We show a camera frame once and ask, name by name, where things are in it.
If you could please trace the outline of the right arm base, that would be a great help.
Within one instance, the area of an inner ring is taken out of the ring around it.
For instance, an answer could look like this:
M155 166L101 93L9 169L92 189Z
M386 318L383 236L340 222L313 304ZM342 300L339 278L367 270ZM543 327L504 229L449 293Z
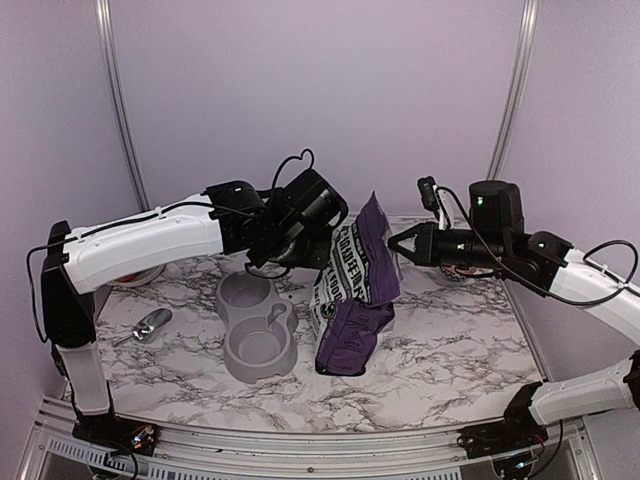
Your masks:
M542 445L547 440L545 428L524 428L506 422L495 422L461 429L457 445L465 450L468 459L476 459L536 444Z

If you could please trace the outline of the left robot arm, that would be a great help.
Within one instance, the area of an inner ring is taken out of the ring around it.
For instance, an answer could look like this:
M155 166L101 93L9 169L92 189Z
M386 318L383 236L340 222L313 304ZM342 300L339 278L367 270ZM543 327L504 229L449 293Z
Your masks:
M248 265L321 270L347 202L312 168L283 187L236 180L168 206L93 227L51 227L40 274L44 331L62 360L79 423L106 445L125 438L94 327L93 293L170 262L245 253Z

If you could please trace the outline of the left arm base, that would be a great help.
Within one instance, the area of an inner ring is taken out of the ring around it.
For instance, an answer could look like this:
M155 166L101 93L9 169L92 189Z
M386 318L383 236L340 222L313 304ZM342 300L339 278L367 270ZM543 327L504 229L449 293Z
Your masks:
M72 430L74 438L144 456L153 455L159 433L160 428L155 424L121 418L113 422L77 423Z

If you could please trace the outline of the purple pet food bag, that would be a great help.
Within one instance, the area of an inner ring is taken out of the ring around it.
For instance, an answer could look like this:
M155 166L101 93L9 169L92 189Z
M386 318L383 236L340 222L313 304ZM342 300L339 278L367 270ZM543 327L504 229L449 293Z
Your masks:
M372 194L355 219L333 236L309 304L318 374L363 375L379 335L392 326L401 274L387 246L390 233Z

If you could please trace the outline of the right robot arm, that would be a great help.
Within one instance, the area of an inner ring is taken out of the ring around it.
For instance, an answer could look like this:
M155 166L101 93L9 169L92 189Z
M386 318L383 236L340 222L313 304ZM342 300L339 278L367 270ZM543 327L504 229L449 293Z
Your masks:
M620 277L592 261L587 252L548 231L528 234L519 187L499 180L470 185L470 206L460 213L466 223L453 225L442 195L451 189L432 177L417 182L423 207L436 221L419 223L389 238L389 248L416 266L466 268L482 275L514 281L530 291L589 315L639 341L639 288L633 277ZM560 382L526 385L507 407L495 430L506 448L529 437L535 425L639 405L639 355L603 370Z

